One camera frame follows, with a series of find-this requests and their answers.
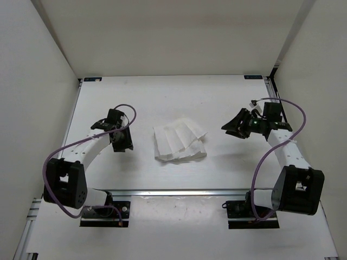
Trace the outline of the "white pleated skirt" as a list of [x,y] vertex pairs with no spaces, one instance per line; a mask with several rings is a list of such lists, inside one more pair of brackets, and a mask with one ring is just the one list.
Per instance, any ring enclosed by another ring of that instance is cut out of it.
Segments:
[[180,163],[207,156],[203,139],[207,131],[190,118],[154,126],[155,159]]

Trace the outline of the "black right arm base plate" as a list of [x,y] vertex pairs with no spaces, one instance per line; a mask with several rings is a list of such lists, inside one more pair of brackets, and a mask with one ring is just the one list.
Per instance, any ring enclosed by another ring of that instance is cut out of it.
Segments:
[[267,220],[259,221],[253,214],[252,208],[244,200],[227,200],[222,204],[227,212],[229,230],[279,229],[276,213]]

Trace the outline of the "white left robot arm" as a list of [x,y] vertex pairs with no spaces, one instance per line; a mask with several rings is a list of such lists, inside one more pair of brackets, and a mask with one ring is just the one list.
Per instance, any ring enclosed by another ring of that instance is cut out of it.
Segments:
[[107,192],[87,186],[86,170],[108,145],[113,145],[115,152],[132,150],[130,129],[105,134],[104,130],[96,128],[90,130],[86,139],[69,147],[64,157],[48,160],[44,173],[44,200],[73,209],[95,206],[99,215],[107,217],[112,214],[114,204],[108,200]]

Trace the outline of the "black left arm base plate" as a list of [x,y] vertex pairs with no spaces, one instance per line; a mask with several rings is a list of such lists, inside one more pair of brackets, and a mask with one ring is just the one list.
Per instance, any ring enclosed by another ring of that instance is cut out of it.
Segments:
[[113,209],[85,209],[80,219],[80,227],[127,228],[129,225],[131,202],[113,201],[112,205],[119,210],[122,221],[120,221],[118,213]]

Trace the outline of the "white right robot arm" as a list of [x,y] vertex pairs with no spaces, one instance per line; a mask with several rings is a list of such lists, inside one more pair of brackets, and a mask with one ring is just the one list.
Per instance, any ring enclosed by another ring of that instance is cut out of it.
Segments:
[[[266,102],[264,109],[243,108],[230,122],[222,126],[228,135],[239,139],[251,133],[264,136],[271,149],[258,162],[251,189],[241,203],[244,212],[258,221],[264,221],[276,211],[314,215],[323,189],[324,174],[313,169],[301,156],[294,142],[298,132],[282,121],[282,105]],[[181,118],[163,126],[154,127],[155,159],[164,163],[180,163],[207,155],[203,139],[207,134],[200,125]],[[256,189],[255,183],[265,159],[274,152],[282,170],[272,189]]]

